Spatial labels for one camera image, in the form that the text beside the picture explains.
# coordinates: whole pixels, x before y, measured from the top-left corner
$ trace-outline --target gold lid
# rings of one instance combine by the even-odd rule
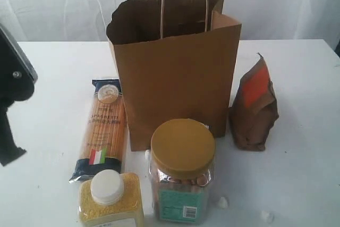
[[[173,119],[159,126],[151,138],[152,160],[176,179],[194,179],[204,174],[215,155],[215,140],[200,122]]]

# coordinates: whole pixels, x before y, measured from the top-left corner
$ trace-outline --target small white object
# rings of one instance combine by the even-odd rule
[[[150,149],[145,151],[145,159],[150,160]]]
[[[217,206],[222,209],[226,209],[229,206],[228,200],[225,197],[220,197],[217,202]]]
[[[124,182],[118,172],[103,170],[94,176],[90,189],[92,198],[96,203],[110,205],[122,198]]]
[[[271,223],[274,220],[274,214],[272,212],[262,210],[261,218],[264,222]]]

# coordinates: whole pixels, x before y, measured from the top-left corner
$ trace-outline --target plastic jar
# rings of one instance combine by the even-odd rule
[[[84,226],[143,227],[139,178],[103,170],[81,185],[78,214]]]
[[[214,179],[215,140],[200,122],[173,119],[151,139],[153,207],[160,220],[198,224]]]

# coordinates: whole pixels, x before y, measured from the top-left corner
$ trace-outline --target white tabletop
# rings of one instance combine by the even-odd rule
[[[116,76],[107,42],[20,43],[39,79],[26,102],[10,107],[14,139],[28,152],[0,167],[0,226],[80,226],[79,183],[69,184],[86,127],[92,78]],[[217,140],[212,205],[202,226],[339,226],[340,59],[323,40],[241,41],[231,102],[240,77],[258,60],[269,67],[279,119],[264,152],[243,152],[230,134]],[[146,226],[152,216],[144,152],[127,151],[126,171],[139,175]]]

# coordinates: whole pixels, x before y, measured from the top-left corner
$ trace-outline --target bottle label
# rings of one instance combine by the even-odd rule
[[[127,218],[109,223],[98,224],[94,227],[137,227],[137,225],[133,218]]]
[[[203,192],[159,191],[159,217],[175,222],[197,222],[201,215]]]

